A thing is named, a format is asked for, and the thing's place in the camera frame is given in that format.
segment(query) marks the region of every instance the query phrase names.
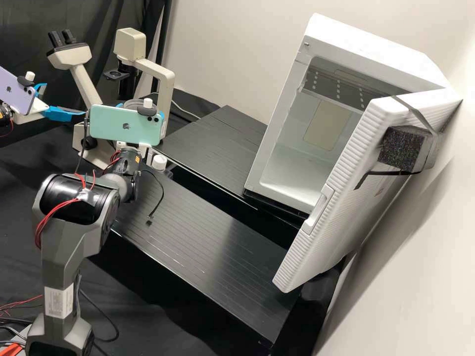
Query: robotic arm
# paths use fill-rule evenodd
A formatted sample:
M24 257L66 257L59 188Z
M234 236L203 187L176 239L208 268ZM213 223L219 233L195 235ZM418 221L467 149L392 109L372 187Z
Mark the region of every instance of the robotic arm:
M92 327L81 318L78 290L79 266L99 253L110 232L119 205L137 197L140 152L123 148L111 173L93 181L75 175L51 175L42 184L33 204L37 228L58 204L78 199L57 210L42 232L44 311L33 322L26 355L87 356L94 341Z

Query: black fabric backdrop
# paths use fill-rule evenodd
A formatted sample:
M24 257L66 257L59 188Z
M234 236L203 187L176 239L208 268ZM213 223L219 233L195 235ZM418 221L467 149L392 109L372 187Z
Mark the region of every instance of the black fabric backdrop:
M46 57L52 47L48 32L68 28L91 48L93 57L85 67L108 103L115 99L118 83L102 73L117 67L112 53L115 31L145 31L148 54L162 8L163 1L156 0L0 0L0 66L17 76L35 72L36 83L48 83L46 103L84 108L69 71L53 68Z

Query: smartphone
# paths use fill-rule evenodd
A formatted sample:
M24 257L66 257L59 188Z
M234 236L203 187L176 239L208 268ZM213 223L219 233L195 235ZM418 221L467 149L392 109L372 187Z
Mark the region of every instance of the smartphone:
M136 110L107 105L92 105L89 110L92 137L128 143L160 143L163 115L144 116Z
M17 77L0 67L0 100L8 104L13 111L28 115L35 100L36 90L24 87Z

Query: black cable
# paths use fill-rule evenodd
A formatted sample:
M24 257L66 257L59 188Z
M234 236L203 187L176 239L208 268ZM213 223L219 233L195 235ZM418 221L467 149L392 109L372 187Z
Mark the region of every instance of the black cable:
M32 321L26 320L26 319L10 318L10 317L3 317L3 316L0 316L0 321L3 321L5 323L11 323L11 324L20 324L20 325L30 325L32 323Z
M12 334L18 336L19 338L22 338L23 340L26 341L26 337L24 337L20 332L16 331L15 329L13 329L12 327L10 326L3 326L3 325L0 325L0 329L5 329L5 330L8 330L9 332L11 332Z
M79 165L81 164L81 161L83 160L83 156L84 156L84 147L86 145L86 137L88 135L88 120L86 117L84 117L84 137L83 137L83 144L82 144L82 148L81 148L81 154L79 155L79 161L78 161L78 165L76 166L76 169L74 170L74 173L77 173L78 172L78 169L79 169Z
M98 344L93 343L93 345L101 354L103 354L104 356L109 356L109 354L106 351L104 351L101 347L99 347Z
M148 174L150 174L152 177L155 178L157 183L162 188L162 196L160 197L160 200L158 201L157 205L155 205L155 208L153 208L153 210L150 212L150 214L148 214L148 218L151 219L151 218L153 218L153 214L155 214L156 210L158 209L158 206L160 205L160 203L163 200L163 197L165 196L165 188L163 187L163 184L158 180L157 176L155 174L153 174L152 172L147 171L147 170L141 170L140 172L147 172Z
M360 181L358 184L356 184L356 187L353 190L359 189L361 185L364 183L365 179L367 176L413 176L416 174L419 174L422 171L419 172L407 172L407 171L389 171L389 172L379 172L379 171L367 171L363 176L361 177Z
M20 346L25 347L26 343L23 341L14 341L14 340L0 340L0 345L1 344L18 344Z
M97 336L95 337L95 339L98 340L98 341L102 341L102 342L112 342L112 341L117 340L117 339L119 338L119 328L118 328L118 327L114 324L114 322L107 316L107 314L104 313L104 312L101 310L101 308L99 308L99 307L91 300L91 298L89 298L89 297L87 296L86 293L84 293L84 291L83 291L82 289L79 289L79 293L81 293L82 296L83 296L84 298L86 298L86 300L87 300L89 303L91 303L94 308L96 308L107 320L109 320L110 324L112 325L112 327L113 327L114 330L115 330L115 335L114 335L113 337L111 337L110 339L101 339L101 338L99 338L99 337L97 337Z

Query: white knob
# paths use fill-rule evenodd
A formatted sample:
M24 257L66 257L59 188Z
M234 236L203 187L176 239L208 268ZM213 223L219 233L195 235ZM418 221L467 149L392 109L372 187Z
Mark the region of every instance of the white knob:
M164 171L167 168L167 158L162 154L157 154L153 157L152 167L158 171Z
M145 109L151 109L151 108L152 108L152 104L153 104L153 101L152 101L152 99L150 99L150 98L145 98L145 99L143 100L143 107L144 107Z
M26 72L25 79L32 82L32 81L35 79L35 73L33 73L33 72Z

